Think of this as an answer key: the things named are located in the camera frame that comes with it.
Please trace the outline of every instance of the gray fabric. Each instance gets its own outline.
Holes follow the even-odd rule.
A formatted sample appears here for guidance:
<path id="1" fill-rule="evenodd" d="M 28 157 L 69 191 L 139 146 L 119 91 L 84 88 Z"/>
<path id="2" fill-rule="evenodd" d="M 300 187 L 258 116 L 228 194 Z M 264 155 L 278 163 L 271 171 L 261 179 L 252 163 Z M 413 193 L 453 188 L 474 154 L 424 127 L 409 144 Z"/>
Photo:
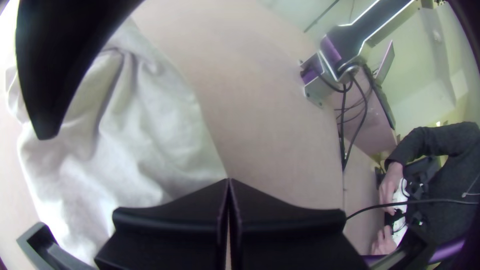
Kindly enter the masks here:
<path id="1" fill-rule="evenodd" d="M 385 166 L 393 161 L 405 165 L 421 156 L 444 155 L 448 159 L 432 178 L 429 197 L 478 202 L 480 196 L 462 198 L 480 174 L 480 129 L 475 123 L 415 128 L 388 157 Z M 480 193 L 480 179 L 469 193 Z M 427 233 L 438 244 L 463 236 L 470 228 L 476 207 L 451 203 L 418 205 L 428 220 Z M 442 263 L 437 269 L 448 269 L 448 265 Z"/>

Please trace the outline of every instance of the black cord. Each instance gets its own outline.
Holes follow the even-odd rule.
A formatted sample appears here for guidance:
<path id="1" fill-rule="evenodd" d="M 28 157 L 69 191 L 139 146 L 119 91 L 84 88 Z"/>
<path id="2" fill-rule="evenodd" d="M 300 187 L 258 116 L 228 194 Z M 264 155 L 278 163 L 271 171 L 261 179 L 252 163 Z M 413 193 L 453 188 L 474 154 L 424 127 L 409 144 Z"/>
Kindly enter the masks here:
<path id="1" fill-rule="evenodd" d="M 345 89 L 345 90 L 340 90 L 338 89 L 337 87 L 335 87 L 333 84 L 331 84 L 329 81 L 327 81 L 321 74 L 320 72 L 317 70 L 317 68 L 315 67 L 315 65 L 313 64 L 310 64 L 306 70 L 313 70 L 313 72 L 315 72 L 316 76 L 320 78 L 320 80 L 322 80 L 326 85 L 328 85 L 333 91 L 335 92 L 338 92 L 338 93 L 343 93 L 344 91 L 350 91 L 350 89 L 352 89 L 354 83 L 352 81 L 350 81 L 350 85 Z"/>
<path id="2" fill-rule="evenodd" d="M 407 196 L 407 194 L 405 194 L 405 192 L 404 192 L 404 180 L 403 180 L 403 179 L 401 180 L 401 187 L 400 187 L 400 189 L 401 189 L 401 193 L 403 194 L 403 196 L 405 196 L 405 197 L 407 197 L 407 198 L 410 198 L 410 196 Z"/>
<path id="3" fill-rule="evenodd" d="M 367 97 L 365 96 L 364 91 L 360 87 L 359 82 L 357 81 L 357 79 L 355 79 L 355 77 L 352 74 L 350 74 L 350 78 L 353 81 L 353 83 L 356 85 L 356 87 L 358 87 L 358 90 L 360 91 L 361 97 L 363 98 L 363 101 L 365 102 L 365 109 L 363 110 L 363 117 L 361 118 L 360 124 L 358 125 L 358 128 L 356 129 L 355 133 L 353 134 L 353 137 L 351 138 L 350 146 L 348 147 L 348 151 L 346 153 L 345 163 L 344 163 L 344 168 L 343 169 L 345 169 L 347 167 L 347 163 L 349 162 L 349 158 L 350 158 L 350 153 L 352 152 L 352 147 L 354 146 L 355 139 L 357 138 L 357 136 L 360 132 L 360 129 L 364 125 L 365 119 L 367 118 L 367 112 L 368 112 L 368 107 L 369 107 L 369 101 L 367 100 Z"/>
<path id="4" fill-rule="evenodd" d="M 392 207 L 392 206 L 406 206 L 406 205 L 417 205 L 417 204 L 429 204 L 429 203 L 449 203 L 449 204 L 459 204 L 459 205 L 478 205 L 478 202 L 473 201 L 463 201 L 463 200 L 456 200 L 456 199 L 419 199 L 419 200 L 409 200 L 409 201 L 402 201 L 402 202 L 393 202 L 393 203 L 385 203 L 385 204 L 378 204 L 374 206 L 370 206 L 367 208 L 363 208 L 362 210 L 358 210 L 355 213 L 349 215 L 346 220 L 349 220 L 355 217 L 358 214 L 361 214 L 365 211 L 377 209 L 377 208 L 384 208 L 384 207 Z"/>
<path id="5" fill-rule="evenodd" d="M 396 233 L 400 232 L 405 226 L 407 226 L 406 222 L 404 222 L 403 225 L 399 229 L 394 230 L 392 234 L 396 234 Z"/>
<path id="6" fill-rule="evenodd" d="M 352 118 L 350 118 L 350 119 L 348 119 L 348 120 L 345 120 L 345 121 L 341 121 L 341 120 L 340 120 L 340 123 L 336 123 L 336 124 L 337 124 L 337 125 L 341 125 L 341 124 L 345 124 L 345 123 L 348 123 L 348 122 L 350 122 L 350 121 L 353 121 L 353 120 L 355 120 L 357 117 L 359 117 L 364 110 L 365 110 L 365 107 L 363 107 L 363 109 L 361 109 L 361 111 L 360 111 L 359 113 L 357 113 L 354 117 L 352 117 Z"/>
<path id="7" fill-rule="evenodd" d="M 347 102 L 347 91 L 346 85 L 343 85 L 343 97 L 341 100 L 341 119 L 340 121 L 344 122 L 345 117 L 345 103 Z M 345 170 L 345 136 L 344 136 L 344 125 L 340 126 L 340 151 L 341 151 L 341 169 Z"/>
<path id="8" fill-rule="evenodd" d="M 367 94 L 366 94 L 366 98 L 367 98 L 367 99 L 370 98 L 370 96 L 372 95 L 372 92 L 373 92 L 373 88 L 370 87 L 370 89 L 368 89 L 368 92 L 367 92 Z M 364 99 L 363 99 L 363 98 L 360 98 L 360 99 L 357 100 L 352 106 L 345 108 L 345 112 L 347 112 L 348 110 L 351 110 L 351 109 L 353 109 L 353 108 L 356 108 L 356 107 L 362 105 L 363 103 L 364 103 Z M 334 111 L 341 111 L 342 109 L 340 108 L 340 109 L 333 109 L 333 110 L 334 110 Z"/>

